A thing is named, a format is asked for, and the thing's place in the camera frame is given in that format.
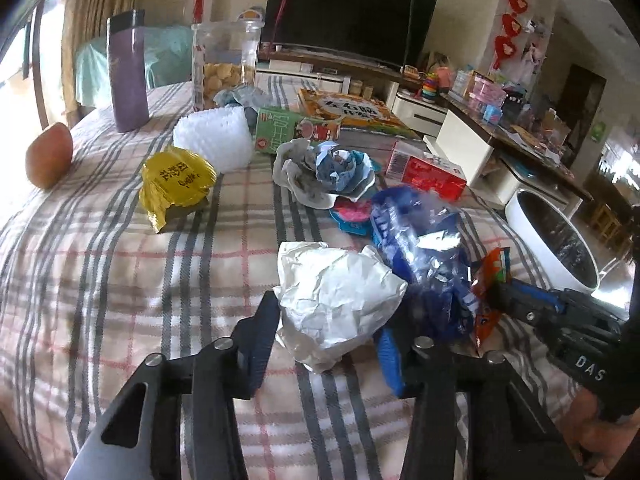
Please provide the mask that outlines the person's right hand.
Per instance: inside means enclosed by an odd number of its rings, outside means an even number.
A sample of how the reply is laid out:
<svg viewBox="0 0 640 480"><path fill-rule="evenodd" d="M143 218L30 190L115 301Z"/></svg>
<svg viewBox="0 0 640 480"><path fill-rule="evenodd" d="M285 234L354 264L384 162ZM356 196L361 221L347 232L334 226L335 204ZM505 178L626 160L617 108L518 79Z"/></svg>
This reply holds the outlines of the person's right hand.
<svg viewBox="0 0 640 480"><path fill-rule="evenodd" d="M598 398L580 389L560 419L561 434L579 465L596 478L609 474L639 430L639 411L624 422L599 418Z"/></svg>

